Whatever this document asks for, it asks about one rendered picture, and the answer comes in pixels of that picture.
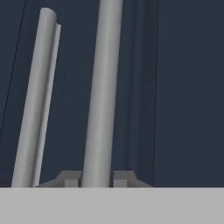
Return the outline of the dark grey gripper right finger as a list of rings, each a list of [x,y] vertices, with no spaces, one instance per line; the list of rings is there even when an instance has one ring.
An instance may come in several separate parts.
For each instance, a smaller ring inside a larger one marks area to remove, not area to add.
[[[151,185],[138,179],[134,171],[113,171],[113,187],[151,188]]]

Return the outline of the dark navy cabinet door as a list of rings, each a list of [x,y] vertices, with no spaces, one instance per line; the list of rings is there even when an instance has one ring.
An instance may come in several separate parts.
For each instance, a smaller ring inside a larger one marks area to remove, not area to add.
[[[52,177],[83,166],[99,1],[60,6]],[[224,186],[224,0],[123,0],[119,64],[112,170],[155,187]]]
[[[54,178],[50,169],[56,166],[52,154],[62,132],[73,1],[0,0],[0,187],[11,186],[39,12],[43,7],[54,10],[61,24],[40,181]]]

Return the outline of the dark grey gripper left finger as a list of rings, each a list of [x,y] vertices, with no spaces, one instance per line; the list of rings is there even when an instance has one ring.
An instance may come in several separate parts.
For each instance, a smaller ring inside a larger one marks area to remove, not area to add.
[[[82,171],[62,171],[55,179],[42,183],[40,187],[79,187]]]

